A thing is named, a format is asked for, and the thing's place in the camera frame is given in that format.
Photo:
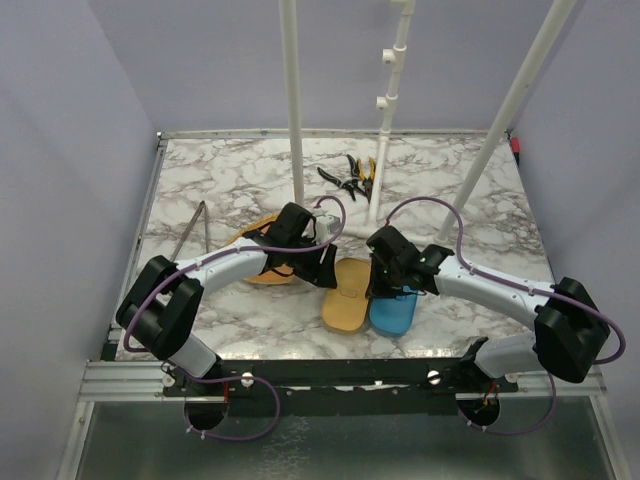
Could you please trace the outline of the woven bamboo basket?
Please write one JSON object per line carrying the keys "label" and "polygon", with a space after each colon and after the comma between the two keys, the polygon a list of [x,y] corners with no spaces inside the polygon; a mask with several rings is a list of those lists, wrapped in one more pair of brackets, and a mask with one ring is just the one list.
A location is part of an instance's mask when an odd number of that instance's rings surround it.
{"label": "woven bamboo basket", "polygon": [[[272,213],[269,214],[258,221],[247,225],[242,230],[238,231],[230,240],[229,244],[235,242],[237,239],[242,237],[245,233],[252,230],[259,230],[261,233],[266,233],[270,227],[270,225],[277,219],[278,214]],[[261,285],[285,285],[289,284],[293,281],[293,269],[288,265],[282,265],[275,269],[271,269],[269,271],[265,271],[259,275],[254,275],[251,277],[247,277],[245,279],[246,282],[252,284],[261,284]]]}

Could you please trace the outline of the beige lunch box lid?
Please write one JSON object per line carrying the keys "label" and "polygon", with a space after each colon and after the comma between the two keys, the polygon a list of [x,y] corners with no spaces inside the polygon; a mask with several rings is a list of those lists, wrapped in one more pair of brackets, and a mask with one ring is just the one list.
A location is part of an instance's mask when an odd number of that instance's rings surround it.
{"label": "beige lunch box lid", "polygon": [[370,273],[369,261],[357,258],[342,258],[337,261],[337,287],[327,292],[321,311],[324,325],[349,330],[365,325]]}

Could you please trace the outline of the blue lunch box lid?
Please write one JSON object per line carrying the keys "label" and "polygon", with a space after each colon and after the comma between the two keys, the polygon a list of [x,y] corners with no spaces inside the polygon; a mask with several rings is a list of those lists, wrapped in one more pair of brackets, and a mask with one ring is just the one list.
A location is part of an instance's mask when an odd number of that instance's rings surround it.
{"label": "blue lunch box lid", "polygon": [[388,330],[410,329],[416,304],[416,295],[372,299],[368,311],[369,324]]}

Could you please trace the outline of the blue lunch box base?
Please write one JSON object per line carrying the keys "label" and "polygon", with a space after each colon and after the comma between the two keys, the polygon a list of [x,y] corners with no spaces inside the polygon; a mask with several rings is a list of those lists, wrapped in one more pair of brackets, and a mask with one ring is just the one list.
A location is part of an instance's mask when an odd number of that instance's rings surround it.
{"label": "blue lunch box base", "polygon": [[400,338],[406,335],[410,330],[410,329],[388,330],[388,329],[379,328],[378,326],[373,324],[371,325],[370,328],[376,334],[381,335],[383,337],[388,337],[388,338]]}

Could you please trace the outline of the beige lunch box base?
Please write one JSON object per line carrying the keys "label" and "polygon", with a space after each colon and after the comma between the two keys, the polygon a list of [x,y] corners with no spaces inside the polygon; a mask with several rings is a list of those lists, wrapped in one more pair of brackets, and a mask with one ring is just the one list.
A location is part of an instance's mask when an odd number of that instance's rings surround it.
{"label": "beige lunch box base", "polygon": [[349,335],[357,335],[357,334],[361,334],[364,333],[368,330],[368,326],[366,325],[362,325],[357,329],[340,329],[337,327],[333,327],[333,326],[329,326],[329,325],[324,325],[324,328],[332,333],[338,334],[338,335],[345,335],[345,336],[349,336]]}

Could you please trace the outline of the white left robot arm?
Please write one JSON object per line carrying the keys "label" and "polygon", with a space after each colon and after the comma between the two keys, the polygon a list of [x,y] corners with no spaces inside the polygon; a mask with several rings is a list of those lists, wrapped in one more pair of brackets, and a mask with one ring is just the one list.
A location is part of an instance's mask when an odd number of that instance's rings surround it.
{"label": "white left robot arm", "polygon": [[124,331],[124,349],[150,353],[183,370],[186,382],[199,394],[214,392],[220,385],[221,358],[192,331],[201,301],[282,266],[314,286],[336,288],[334,242],[345,223],[344,213],[288,203],[266,226],[249,230],[212,253],[182,261],[153,257],[115,315]]}

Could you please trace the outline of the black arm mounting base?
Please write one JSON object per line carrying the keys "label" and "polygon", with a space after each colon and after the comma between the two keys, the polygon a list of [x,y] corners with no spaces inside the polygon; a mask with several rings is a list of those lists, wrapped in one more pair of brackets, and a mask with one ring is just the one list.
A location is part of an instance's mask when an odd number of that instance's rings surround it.
{"label": "black arm mounting base", "polygon": [[225,417],[454,415],[469,401],[497,415],[497,395],[518,387],[482,373],[473,363],[478,349],[461,357],[223,360],[198,380],[168,368],[163,395],[207,427]]}

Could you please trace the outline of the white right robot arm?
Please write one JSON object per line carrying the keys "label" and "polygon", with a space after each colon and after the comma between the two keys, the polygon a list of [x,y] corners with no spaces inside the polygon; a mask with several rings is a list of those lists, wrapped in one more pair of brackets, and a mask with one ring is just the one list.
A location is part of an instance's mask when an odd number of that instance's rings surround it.
{"label": "white right robot arm", "polygon": [[459,367],[461,383],[481,391],[511,373],[545,370],[582,382],[610,335],[586,288],[565,277],[557,284],[525,280],[469,264],[459,252],[430,244],[418,249],[395,227],[366,242],[371,251],[369,293],[376,298],[428,293],[473,302],[517,321],[527,333],[481,340]]}

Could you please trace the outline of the red clamp at table corner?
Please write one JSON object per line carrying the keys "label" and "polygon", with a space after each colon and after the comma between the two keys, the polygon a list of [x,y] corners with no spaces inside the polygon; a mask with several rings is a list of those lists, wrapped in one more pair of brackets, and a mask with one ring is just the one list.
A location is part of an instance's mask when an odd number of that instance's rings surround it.
{"label": "red clamp at table corner", "polygon": [[509,138],[509,144],[516,163],[520,162],[520,143],[516,137],[511,136]]}

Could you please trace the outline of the yellow handled pliers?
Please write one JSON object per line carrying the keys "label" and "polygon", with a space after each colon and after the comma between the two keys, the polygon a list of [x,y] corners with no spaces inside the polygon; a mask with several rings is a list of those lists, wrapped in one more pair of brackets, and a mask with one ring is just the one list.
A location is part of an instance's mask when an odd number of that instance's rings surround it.
{"label": "yellow handled pliers", "polygon": [[364,167],[362,165],[362,160],[361,159],[357,160],[357,166],[358,166],[358,169],[359,169],[359,177],[360,177],[360,180],[361,180],[363,191],[365,193],[367,201],[371,202],[371,197],[372,197],[372,192],[373,192],[373,185],[374,185],[375,174],[376,174],[376,161],[374,160],[373,157],[369,157],[368,158],[368,162],[369,162],[369,173],[368,174],[366,174],[364,172]]}

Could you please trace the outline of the aluminium table frame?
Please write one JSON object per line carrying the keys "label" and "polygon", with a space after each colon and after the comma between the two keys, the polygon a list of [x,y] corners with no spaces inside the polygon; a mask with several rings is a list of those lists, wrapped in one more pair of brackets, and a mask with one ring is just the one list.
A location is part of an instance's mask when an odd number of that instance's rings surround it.
{"label": "aluminium table frame", "polygon": [[[195,232],[183,256],[222,245],[245,224],[287,202],[293,192],[289,142],[274,133],[194,134],[164,139],[143,213],[134,268],[170,253],[199,202],[210,233]],[[207,300],[197,335],[231,360],[450,358],[486,336],[523,332],[503,315],[465,300],[423,298],[400,338],[371,330],[341,335],[320,317],[322,291],[239,282]],[[549,397],[543,374],[503,394],[491,435],[458,416],[427,414],[284,416],[251,440],[267,418],[236,419],[228,441],[188,433],[181,399],[162,394],[161,370],[146,354],[129,354],[113,330],[109,352],[90,363],[80,399],[94,409],[87,437],[63,469],[77,479],[627,479],[602,374],[582,385],[558,384]]]}

